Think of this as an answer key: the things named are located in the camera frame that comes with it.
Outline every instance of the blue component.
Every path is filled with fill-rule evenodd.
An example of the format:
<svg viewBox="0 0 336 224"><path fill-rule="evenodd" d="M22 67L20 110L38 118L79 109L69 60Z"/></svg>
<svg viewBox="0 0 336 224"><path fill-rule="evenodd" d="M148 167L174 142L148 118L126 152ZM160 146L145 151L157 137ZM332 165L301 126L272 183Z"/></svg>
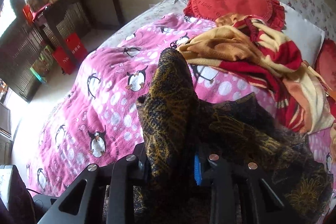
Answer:
<svg viewBox="0 0 336 224"><path fill-rule="evenodd" d="M198 155L195 155L194 160L194 179L196 181L196 184L200 186L202 182L202 174L201 174L201 163L200 159L198 158Z"/></svg>

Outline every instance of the floor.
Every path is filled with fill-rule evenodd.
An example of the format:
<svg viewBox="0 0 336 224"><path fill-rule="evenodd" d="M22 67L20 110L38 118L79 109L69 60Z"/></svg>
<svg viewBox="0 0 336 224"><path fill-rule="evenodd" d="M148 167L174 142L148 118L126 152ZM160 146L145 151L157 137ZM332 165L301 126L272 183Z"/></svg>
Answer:
<svg viewBox="0 0 336 224"><path fill-rule="evenodd" d="M81 39L82 43L91 52L100 46L114 32L110 30L92 30ZM15 135L11 162L19 170L22 180L26 183L26 160L30 158L32 147L41 131L43 123L48 118L53 107L64 98L72 88L78 70L71 75L63 75L58 65L55 65L47 76L47 83L41 85L32 101L27 104L15 93L7 99L6 106L14 117L12 121L12 135L14 127L18 125Z"/></svg>

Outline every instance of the cartoon penguin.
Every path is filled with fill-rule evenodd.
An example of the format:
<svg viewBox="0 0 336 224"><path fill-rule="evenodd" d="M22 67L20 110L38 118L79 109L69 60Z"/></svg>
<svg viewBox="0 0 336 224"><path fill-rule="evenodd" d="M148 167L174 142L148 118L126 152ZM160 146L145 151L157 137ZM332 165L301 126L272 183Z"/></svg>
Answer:
<svg viewBox="0 0 336 224"><path fill-rule="evenodd" d="M184 16L184 20L185 22L188 22L188 23L193 23L196 21L196 17L189 17L189 16Z"/></svg>
<svg viewBox="0 0 336 224"><path fill-rule="evenodd" d="M91 150L89 153L99 158L105 154L106 150L106 142L105 142L105 134L106 134L106 126L104 132L96 131L95 133L91 133L87 131L91 138Z"/></svg>
<svg viewBox="0 0 336 224"><path fill-rule="evenodd" d="M95 73L91 74L87 79L87 93L90 97L90 94L94 99L96 99L96 92L100 84L100 79L96 76Z"/></svg>
<svg viewBox="0 0 336 224"><path fill-rule="evenodd" d="M126 37L125 40L131 40L133 38L135 38L135 33L133 33L133 34L129 35L128 37Z"/></svg>
<svg viewBox="0 0 336 224"><path fill-rule="evenodd" d="M57 146L60 146L60 144L62 143L62 141L65 137L66 130L65 130L64 127L65 127L65 124L61 125L57 129L56 136L55 136L55 143L56 143Z"/></svg>
<svg viewBox="0 0 336 224"><path fill-rule="evenodd" d="M41 133L40 138L39 138L39 146L42 145L44 139L44 131Z"/></svg>
<svg viewBox="0 0 336 224"><path fill-rule="evenodd" d="M134 57L134 56L136 56L137 54L140 53L140 49L135 48L135 47L125 48L124 53L126 53L127 55L129 55L132 58L132 57Z"/></svg>
<svg viewBox="0 0 336 224"><path fill-rule="evenodd" d="M178 40L175 41L176 45L179 46L182 43L185 43L189 40L188 33L186 33L184 36L180 37Z"/></svg>
<svg viewBox="0 0 336 224"><path fill-rule="evenodd" d="M215 70L208 66L191 65L191 68L197 80L199 77L201 77L203 79L208 80L211 84L213 83L214 78L218 74L218 70Z"/></svg>
<svg viewBox="0 0 336 224"><path fill-rule="evenodd" d="M27 178L29 180L29 177L30 177L30 164L26 165L26 172L27 172Z"/></svg>
<svg viewBox="0 0 336 224"><path fill-rule="evenodd" d="M43 173L43 169L39 168L37 170L37 183L44 190L47 185L47 178Z"/></svg>
<svg viewBox="0 0 336 224"><path fill-rule="evenodd" d="M146 81L146 72L145 70L148 66L142 70L138 70L134 74L127 73L128 82L126 88L132 91L139 91L143 88L145 81Z"/></svg>
<svg viewBox="0 0 336 224"><path fill-rule="evenodd" d="M160 27L162 33L171 33L173 29L167 27Z"/></svg>
<svg viewBox="0 0 336 224"><path fill-rule="evenodd" d="M328 174L331 173L331 161L332 161L332 158L330 156L330 153L328 153L325 157L325 167L327 169Z"/></svg>

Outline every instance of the silver screw head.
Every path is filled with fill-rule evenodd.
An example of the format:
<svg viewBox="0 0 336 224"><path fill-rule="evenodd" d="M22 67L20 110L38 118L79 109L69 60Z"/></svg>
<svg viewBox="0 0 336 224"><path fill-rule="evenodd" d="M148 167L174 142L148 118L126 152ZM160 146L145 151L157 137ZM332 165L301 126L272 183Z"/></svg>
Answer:
<svg viewBox="0 0 336 224"><path fill-rule="evenodd" d="M249 169L255 170L258 168L258 165L255 162L250 162L248 165Z"/></svg>
<svg viewBox="0 0 336 224"><path fill-rule="evenodd" d="M89 171L95 171L95 170L97 170L97 165L96 164L90 164L88 167L87 167L87 169L89 170Z"/></svg>
<svg viewBox="0 0 336 224"><path fill-rule="evenodd" d="M215 160L218 160L218 159L219 159L219 156L218 156L217 154L211 154L211 155L209 156L209 159L215 161Z"/></svg>
<svg viewBox="0 0 336 224"><path fill-rule="evenodd" d="M137 158L136 155L133 154L129 154L126 156L127 161L134 161L136 158Z"/></svg>

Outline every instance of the red box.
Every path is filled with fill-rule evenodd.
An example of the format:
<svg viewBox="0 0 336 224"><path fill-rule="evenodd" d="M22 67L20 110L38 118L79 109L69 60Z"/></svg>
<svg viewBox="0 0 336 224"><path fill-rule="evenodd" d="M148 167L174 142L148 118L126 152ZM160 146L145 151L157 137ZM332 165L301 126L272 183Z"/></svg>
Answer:
<svg viewBox="0 0 336 224"><path fill-rule="evenodd" d="M73 53L78 62L83 62L85 57L88 55L87 50L81 43L78 35L76 33L70 34L65 40L70 51ZM57 63L61 66L66 74L71 74L75 70L76 66L71 62L70 58L67 56L62 47L57 47L52 56L55 58Z"/></svg>

